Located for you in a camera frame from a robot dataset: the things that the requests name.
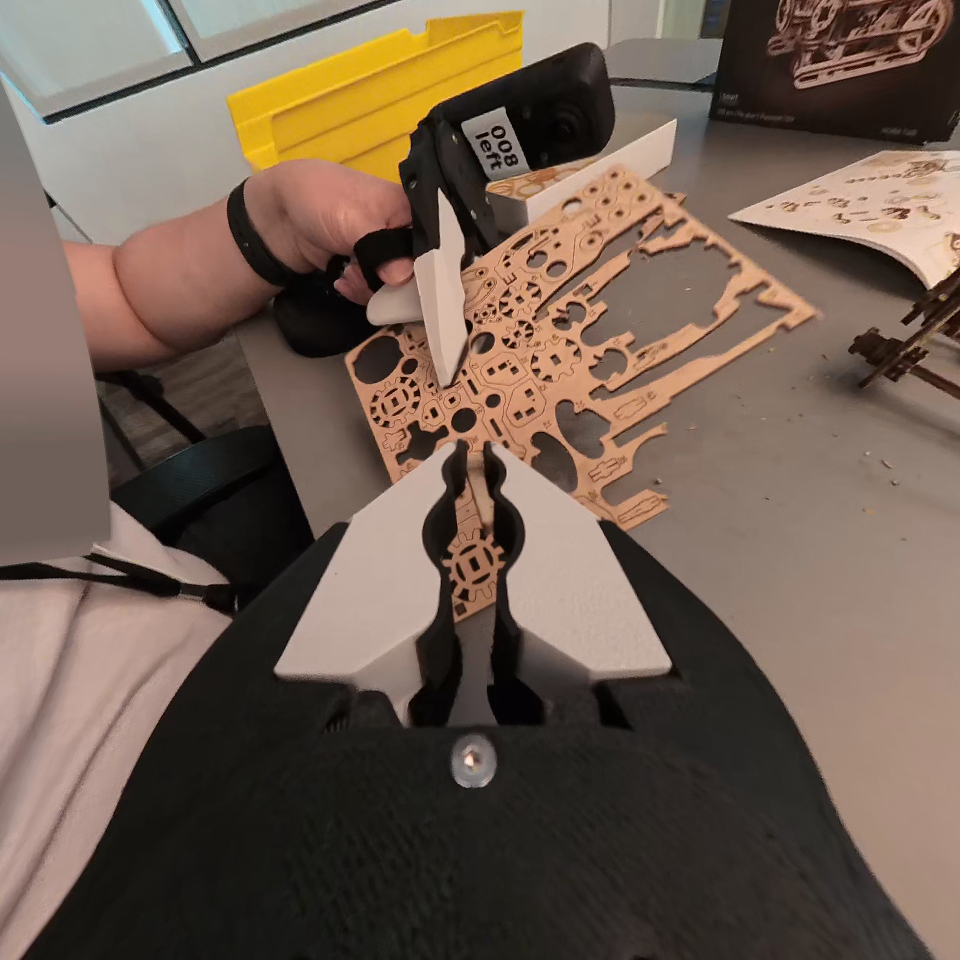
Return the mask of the person's left forearm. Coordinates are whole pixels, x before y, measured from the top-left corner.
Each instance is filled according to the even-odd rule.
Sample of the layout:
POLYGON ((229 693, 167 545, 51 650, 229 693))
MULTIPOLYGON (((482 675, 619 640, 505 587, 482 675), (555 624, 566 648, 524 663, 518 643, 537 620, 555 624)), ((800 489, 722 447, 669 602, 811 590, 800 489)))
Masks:
POLYGON ((119 246, 62 241, 93 371, 137 370, 215 344, 277 287, 234 241, 226 202, 119 246))

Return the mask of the person's left hand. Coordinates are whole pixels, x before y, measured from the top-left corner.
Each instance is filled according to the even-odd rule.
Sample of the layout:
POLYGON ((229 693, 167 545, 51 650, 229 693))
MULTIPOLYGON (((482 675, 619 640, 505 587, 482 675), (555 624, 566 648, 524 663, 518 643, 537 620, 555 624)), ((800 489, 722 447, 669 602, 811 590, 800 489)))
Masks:
POLYGON ((266 249, 298 274, 351 255, 368 234, 412 222, 401 186, 320 159, 284 161, 253 174, 244 204, 266 249))

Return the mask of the black model kit box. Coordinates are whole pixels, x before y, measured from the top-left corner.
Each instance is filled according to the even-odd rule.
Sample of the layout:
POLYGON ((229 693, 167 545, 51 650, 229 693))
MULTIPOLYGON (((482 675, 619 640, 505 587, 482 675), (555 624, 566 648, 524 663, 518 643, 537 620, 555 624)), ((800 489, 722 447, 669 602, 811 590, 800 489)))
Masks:
POLYGON ((958 109, 958 2, 730 4, 711 119, 926 145, 958 109))

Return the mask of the yellow plastic bin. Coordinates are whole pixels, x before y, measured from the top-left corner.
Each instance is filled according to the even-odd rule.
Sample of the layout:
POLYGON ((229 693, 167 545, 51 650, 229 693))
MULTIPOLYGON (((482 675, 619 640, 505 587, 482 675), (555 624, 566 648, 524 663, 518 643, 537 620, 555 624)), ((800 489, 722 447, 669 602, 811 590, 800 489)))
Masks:
POLYGON ((399 183, 419 122, 439 103, 522 66, 521 10, 430 19, 226 99, 259 172, 320 159, 399 183))

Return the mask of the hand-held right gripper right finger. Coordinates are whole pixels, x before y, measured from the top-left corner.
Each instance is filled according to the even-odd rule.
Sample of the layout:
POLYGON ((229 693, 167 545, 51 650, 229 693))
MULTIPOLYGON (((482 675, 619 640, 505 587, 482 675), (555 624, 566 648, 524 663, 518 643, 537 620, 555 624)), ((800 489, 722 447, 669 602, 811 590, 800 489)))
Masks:
POLYGON ((537 726, 601 684, 673 664, 611 544, 617 526, 498 443, 484 448, 502 550, 487 701, 500 726, 537 726))

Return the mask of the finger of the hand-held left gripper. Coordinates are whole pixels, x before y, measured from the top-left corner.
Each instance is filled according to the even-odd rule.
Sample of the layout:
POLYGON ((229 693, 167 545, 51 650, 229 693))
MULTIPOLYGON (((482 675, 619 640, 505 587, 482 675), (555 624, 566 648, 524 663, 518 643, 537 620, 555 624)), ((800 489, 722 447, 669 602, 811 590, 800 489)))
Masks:
POLYGON ((423 308, 417 281, 409 279, 399 286, 382 286, 366 305, 366 319, 373 327, 422 322, 423 308))
POLYGON ((438 246, 414 259, 423 323, 439 389, 448 389, 461 367, 469 332, 461 278, 466 242, 453 206, 437 190, 438 246))

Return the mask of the grey flat board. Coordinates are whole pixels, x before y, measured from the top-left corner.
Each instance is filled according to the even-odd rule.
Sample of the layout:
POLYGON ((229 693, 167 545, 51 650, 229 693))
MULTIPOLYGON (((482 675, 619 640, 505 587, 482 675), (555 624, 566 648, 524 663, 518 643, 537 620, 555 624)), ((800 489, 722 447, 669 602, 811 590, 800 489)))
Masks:
POLYGON ((610 81, 622 87, 711 90, 722 38, 635 38, 604 53, 610 81))

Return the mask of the black wristband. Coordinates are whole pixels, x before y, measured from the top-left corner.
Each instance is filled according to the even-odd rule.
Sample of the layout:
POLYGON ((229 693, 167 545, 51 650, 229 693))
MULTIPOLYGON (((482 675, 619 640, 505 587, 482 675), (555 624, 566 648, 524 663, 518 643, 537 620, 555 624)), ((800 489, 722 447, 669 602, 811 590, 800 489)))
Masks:
POLYGON ((237 184, 226 199, 226 221, 234 244, 247 266, 264 282, 283 289, 300 275, 277 258, 255 228, 246 206, 248 179, 237 184))

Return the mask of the black office chair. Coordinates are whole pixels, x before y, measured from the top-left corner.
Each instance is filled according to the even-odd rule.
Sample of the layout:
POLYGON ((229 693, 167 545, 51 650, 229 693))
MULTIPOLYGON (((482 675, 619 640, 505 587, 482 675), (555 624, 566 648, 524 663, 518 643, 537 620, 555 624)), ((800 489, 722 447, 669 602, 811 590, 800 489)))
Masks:
POLYGON ((268 425, 205 439, 147 468, 111 500, 164 546, 261 590, 315 540, 268 425))

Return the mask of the white rectangular block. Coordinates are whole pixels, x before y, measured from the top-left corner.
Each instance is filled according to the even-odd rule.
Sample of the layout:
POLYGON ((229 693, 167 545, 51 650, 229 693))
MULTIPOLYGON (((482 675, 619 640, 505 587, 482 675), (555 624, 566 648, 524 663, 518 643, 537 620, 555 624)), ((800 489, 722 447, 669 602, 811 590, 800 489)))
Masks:
POLYGON ((625 113, 600 153, 490 183, 486 196, 499 231, 511 235, 525 229, 615 166, 648 181, 670 165, 677 126, 677 119, 665 113, 625 113))

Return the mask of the white instruction booklet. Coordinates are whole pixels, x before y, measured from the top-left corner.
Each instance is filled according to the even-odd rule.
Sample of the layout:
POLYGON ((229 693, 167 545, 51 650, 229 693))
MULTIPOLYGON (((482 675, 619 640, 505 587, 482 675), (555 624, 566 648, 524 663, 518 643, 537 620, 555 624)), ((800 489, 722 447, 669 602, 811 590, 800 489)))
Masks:
POLYGON ((882 150, 728 219, 869 247, 930 290, 959 265, 959 151, 882 150))

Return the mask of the person's white shirt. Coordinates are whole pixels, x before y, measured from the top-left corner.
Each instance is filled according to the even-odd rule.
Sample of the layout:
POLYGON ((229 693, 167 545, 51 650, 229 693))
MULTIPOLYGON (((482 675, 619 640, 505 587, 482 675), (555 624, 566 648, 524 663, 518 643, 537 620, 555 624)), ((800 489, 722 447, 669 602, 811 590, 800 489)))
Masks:
POLYGON ((172 697, 230 623, 192 599, 2 582, 2 958, 20 958, 59 908, 172 697))

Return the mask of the laser-cut wooden parts sheet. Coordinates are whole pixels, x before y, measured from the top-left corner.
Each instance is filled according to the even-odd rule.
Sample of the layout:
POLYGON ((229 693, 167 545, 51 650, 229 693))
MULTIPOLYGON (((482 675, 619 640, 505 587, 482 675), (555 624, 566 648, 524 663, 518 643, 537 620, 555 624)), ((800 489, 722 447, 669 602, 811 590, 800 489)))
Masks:
POLYGON ((817 315, 666 194, 615 166, 486 253, 462 276, 467 353, 453 384, 439 385, 421 324, 393 325, 346 354, 344 365, 392 481, 446 441, 472 450, 498 442, 532 465, 546 437, 574 469, 572 498, 623 531, 668 507, 643 489, 615 504, 610 486, 629 476, 660 414, 681 393, 817 315), (726 285, 712 317, 639 344, 624 332, 592 345, 587 330, 607 311, 605 287, 629 270, 660 266, 693 249, 719 254, 726 285))

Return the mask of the partly assembled wooden model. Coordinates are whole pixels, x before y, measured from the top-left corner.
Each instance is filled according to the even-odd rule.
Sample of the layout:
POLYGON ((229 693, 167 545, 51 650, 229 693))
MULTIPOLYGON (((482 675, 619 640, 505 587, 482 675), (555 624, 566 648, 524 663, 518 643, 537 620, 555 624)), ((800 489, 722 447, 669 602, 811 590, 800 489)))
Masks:
POLYGON ((958 400, 959 385, 924 365, 930 354, 927 343, 932 338, 941 334, 959 344, 958 269, 925 292, 901 321, 906 327, 914 322, 919 322, 919 327, 905 341, 884 337, 876 327, 853 340, 848 353, 860 356, 872 367, 858 388, 865 389, 880 378, 898 382, 912 376, 958 400))

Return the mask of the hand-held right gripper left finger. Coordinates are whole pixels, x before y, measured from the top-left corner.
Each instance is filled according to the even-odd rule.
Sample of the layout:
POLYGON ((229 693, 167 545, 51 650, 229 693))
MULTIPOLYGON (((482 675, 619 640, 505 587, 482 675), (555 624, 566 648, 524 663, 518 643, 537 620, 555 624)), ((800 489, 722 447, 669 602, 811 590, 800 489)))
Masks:
POLYGON ((462 677, 445 555, 469 446, 439 447, 350 520, 274 675, 378 691, 406 726, 447 723, 462 677))

